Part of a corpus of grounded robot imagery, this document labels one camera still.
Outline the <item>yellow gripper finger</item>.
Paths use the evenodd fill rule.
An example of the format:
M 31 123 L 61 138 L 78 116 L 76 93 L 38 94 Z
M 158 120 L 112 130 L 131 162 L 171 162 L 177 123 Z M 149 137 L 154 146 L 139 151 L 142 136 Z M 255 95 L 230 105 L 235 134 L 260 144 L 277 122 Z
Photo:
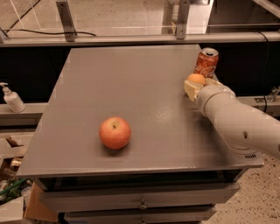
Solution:
M 219 81 L 214 80 L 212 78 L 205 78 L 205 86 L 208 86 L 208 85 L 222 85 L 222 83 L 220 83 Z
M 196 100 L 197 95 L 202 88 L 202 84 L 192 82 L 189 80 L 185 80 L 184 82 L 184 90 L 192 102 Z

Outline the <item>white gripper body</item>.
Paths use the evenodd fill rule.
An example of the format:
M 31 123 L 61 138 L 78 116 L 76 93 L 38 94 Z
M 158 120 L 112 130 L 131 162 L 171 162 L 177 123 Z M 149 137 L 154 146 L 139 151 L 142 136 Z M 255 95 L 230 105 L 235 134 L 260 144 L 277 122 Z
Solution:
M 203 87 L 197 94 L 195 104 L 203 116 L 206 116 L 206 105 L 216 95 L 226 94 L 235 97 L 235 93 L 227 86 L 212 84 Z

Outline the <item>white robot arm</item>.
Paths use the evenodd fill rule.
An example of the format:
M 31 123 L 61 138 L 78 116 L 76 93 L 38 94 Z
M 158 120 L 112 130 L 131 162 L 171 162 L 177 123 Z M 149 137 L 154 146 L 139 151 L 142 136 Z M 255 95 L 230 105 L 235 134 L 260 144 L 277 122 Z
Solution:
M 206 78 L 205 85 L 185 80 L 184 90 L 236 153 L 250 155 L 259 151 L 280 158 L 277 119 L 240 102 L 229 87 L 213 79 Z

